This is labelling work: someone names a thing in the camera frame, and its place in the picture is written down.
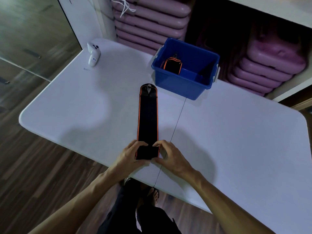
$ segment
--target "blue container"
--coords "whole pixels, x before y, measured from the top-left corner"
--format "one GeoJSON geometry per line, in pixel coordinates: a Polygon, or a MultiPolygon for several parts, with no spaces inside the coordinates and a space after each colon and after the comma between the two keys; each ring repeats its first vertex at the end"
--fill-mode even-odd
{"type": "Polygon", "coordinates": [[[196,100],[204,90],[211,88],[219,59],[216,53],[168,38],[152,63],[155,83],[163,89],[196,100]],[[161,68],[175,52],[182,62],[179,75],[161,68]]]}

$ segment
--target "person's left hand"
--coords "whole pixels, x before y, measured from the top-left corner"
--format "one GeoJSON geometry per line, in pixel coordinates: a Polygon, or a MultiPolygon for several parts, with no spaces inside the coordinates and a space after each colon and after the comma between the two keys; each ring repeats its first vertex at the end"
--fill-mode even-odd
{"type": "Polygon", "coordinates": [[[127,178],[130,173],[139,167],[150,164],[150,160],[135,160],[135,152],[140,146],[148,146],[148,144],[143,141],[133,140],[106,170],[106,173],[109,174],[115,183],[127,178]]]}

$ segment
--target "black pants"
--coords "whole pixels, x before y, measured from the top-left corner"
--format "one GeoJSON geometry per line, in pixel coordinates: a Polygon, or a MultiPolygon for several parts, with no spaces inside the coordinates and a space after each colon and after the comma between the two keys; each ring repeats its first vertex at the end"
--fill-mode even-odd
{"type": "MultiPolygon", "coordinates": [[[[97,234],[141,233],[136,226],[135,210],[140,197],[140,182],[130,179],[121,188],[117,200],[99,227],[97,234]]],[[[174,221],[161,208],[143,204],[137,211],[142,233],[181,234],[174,221]]]]}

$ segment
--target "forearm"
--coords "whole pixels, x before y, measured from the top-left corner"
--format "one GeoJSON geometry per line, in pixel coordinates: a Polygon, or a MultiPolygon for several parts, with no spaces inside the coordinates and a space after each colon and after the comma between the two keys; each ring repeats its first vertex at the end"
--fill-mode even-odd
{"type": "Polygon", "coordinates": [[[94,206],[113,185],[113,179],[107,171],[100,174],[87,188],[39,224],[30,234],[76,233],[94,206]]]}
{"type": "Polygon", "coordinates": [[[185,180],[198,192],[227,234],[274,233],[255,219],[198,171],[192,171],[185,180]]]}

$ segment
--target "table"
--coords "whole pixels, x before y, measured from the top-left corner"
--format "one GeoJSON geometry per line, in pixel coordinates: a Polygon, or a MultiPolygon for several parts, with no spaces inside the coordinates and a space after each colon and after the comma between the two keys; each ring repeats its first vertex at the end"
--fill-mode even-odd
{"type": "MultiPolygon", "coordinates": [[[[171,142],[204,177],[276,233],[312,230],[312,161],[301,113],[217,81],[186,99],[171,142]]],[[[209,211],[161,169],[156,188],[209,211]]]]}
{"type": "MultiPolygon", "coordinates": [[[[152,55],[105,39],[93,41],[101,57],[88,65],[84,49],[21,113],[27,130],[111,165],[137,138],[140,87],[153,83],[152,55]]],[[[159,138],[170,141],[185,98],[158,88],[159,138]]],[[[150,164],[132,176],[154,186],[160,166],[150,164]]]]}
{"type": "MultiPolygon", "coordinates": [[[[136,138],[140,86],[153,83],[152,56],[104,39],[88,65],[83,50],[22,111],[29,131],[109,166],[136,138]]],[[[191,101],[158,88],[159,139],[276,233],[312,230],[312,162],[297,111],[223,81],[191,101]]],[[[184,181],[150,164],[131,175],[209,211],[184,181]]]]}

